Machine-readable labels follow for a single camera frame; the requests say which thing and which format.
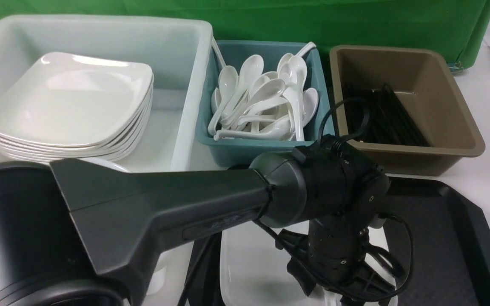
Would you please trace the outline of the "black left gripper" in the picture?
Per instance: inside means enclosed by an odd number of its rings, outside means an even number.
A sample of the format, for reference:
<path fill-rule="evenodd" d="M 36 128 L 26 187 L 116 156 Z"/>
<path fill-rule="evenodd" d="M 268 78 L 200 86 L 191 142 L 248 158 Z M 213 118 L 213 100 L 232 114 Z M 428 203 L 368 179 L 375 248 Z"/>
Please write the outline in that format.
<path fill-rule="evenodd" d="M 309 221 L 307 234 L 282 229 L 276 248 L 289 250 L 287 272 L 306 296 L 317 286 L 334 293 L 345 291 L 341 306 L 364 306 L 366 300 L 388 306 L 395 296 L 396 286 L 365 261 L 370 255 L 396 277 L 396 258 L 370 244 L 368 228 L 354 232 L 342 218 L 325 216 Z"/>

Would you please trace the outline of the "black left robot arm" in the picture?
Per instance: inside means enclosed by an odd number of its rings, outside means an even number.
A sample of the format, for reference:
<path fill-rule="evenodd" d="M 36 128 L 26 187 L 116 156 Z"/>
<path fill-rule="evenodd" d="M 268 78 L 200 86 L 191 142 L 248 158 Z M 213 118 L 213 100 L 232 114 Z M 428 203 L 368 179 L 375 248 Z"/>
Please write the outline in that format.
<path fill-rule="evenodd" d="M 0 163 L 0 306 L 142 304 L 163 252 L 253 221 L 292 257 L 301 285 L 346 298 L 397 294 L 365 264 L 389 188 L 373 161 L 327 135 L 246 169 L 126 173 L 80 159 Z"/>

